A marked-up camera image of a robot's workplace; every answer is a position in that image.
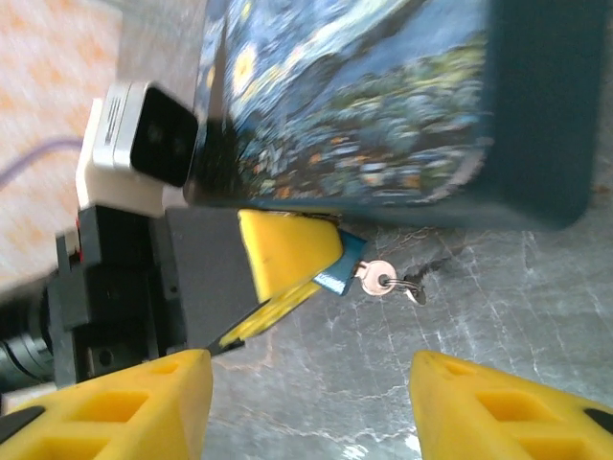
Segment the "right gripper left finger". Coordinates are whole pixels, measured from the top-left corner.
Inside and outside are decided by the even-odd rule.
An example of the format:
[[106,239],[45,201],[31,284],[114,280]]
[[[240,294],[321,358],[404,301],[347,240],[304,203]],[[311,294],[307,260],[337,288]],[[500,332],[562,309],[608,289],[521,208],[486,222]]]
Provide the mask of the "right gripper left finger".
[[198,459],[211,356],[188,350],[25,402],[1,418],[4,459]]

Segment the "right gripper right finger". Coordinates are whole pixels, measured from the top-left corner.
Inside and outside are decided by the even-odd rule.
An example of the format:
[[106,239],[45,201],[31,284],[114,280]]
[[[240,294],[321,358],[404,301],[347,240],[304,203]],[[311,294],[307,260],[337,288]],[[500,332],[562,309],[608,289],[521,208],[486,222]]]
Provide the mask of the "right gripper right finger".
[[414,354],[410,400],[425,459],[609,459],[610,407],[433,351]]

